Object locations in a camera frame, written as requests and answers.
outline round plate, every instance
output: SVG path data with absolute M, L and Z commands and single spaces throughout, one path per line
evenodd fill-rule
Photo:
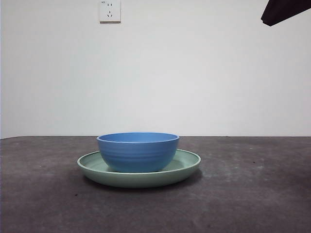
M 177 149 L 173 160 L 158 172 L 123 173 L 113 171 L 99 151 L 78 159 L 78 165 L 89 179 L 114 187 L 148 188 L 168 185 L 189 177 L 199 166 L 200 156 Z

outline plate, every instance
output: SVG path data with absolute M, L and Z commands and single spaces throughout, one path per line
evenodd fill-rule
M 89 179 L 113 187 L 149 188 L 164 186 L 189 177 L 201 162 L 200 156 L 177 149 L 173 160 L 158 172 L 124 173 L 113 171 L 99 151 L 86 154 L 77 163 Z

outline wall socket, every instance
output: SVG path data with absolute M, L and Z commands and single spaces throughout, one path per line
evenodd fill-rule
M 100 23 L 121 22 L 121 0 L 101 0 L 99 3 Z

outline white wall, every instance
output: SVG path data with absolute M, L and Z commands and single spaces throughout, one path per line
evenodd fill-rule
M 1 1 L 1 136 L 311 135 L 311 11 L 267 0 Z

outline blue bowl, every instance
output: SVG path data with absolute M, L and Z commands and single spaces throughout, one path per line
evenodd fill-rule
M 104 161 L 119 172 L 159 171 L 173 159 L 179 136 L 169 133 L 130 132 L 97 137 Z

